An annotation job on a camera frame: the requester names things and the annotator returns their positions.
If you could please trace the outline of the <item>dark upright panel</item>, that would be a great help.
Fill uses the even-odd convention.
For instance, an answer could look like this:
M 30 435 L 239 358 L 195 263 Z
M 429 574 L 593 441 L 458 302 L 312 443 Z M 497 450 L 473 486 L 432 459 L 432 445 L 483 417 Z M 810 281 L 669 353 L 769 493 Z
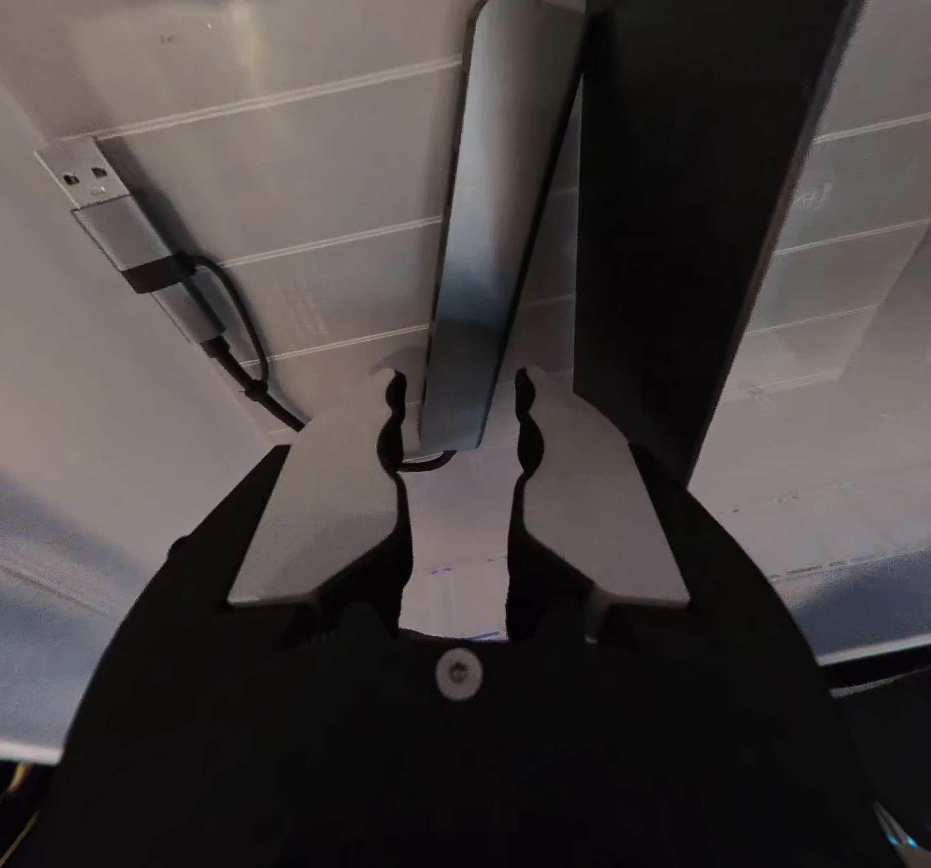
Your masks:
M 576 394 L 687 484 L 864 0 L 586 0 Z

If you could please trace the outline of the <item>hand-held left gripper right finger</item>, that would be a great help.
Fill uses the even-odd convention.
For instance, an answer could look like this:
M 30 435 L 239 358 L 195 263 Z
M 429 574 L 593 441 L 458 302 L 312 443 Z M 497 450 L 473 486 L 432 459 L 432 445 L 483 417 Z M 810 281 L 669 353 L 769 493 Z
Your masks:
M 684 610 L 691 595 L 625 435 L 537 367 L 515 378 L 520 474 L 507 535 L 506 633 L 549 611 L 598 639 L 616 606 Z

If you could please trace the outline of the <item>grey usb hub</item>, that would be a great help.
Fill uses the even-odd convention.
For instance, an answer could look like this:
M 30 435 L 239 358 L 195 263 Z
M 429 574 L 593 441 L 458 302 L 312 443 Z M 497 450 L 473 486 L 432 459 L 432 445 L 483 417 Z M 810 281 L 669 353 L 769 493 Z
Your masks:
M 483 439 L 581 79 L 583 13 L 483 0 L 469 22 L 418 440 Z

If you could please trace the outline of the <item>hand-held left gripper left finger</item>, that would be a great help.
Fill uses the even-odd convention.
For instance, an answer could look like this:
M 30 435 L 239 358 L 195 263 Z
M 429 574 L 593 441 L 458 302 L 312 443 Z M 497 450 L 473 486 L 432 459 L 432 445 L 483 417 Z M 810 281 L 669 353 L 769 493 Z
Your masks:
M 406 378 L 383 369 L 298 433 L 228 593 L 232 607 L 303 605 L 321 629 L 367 604 L 400 629 L 413 536 L 400 477 Z

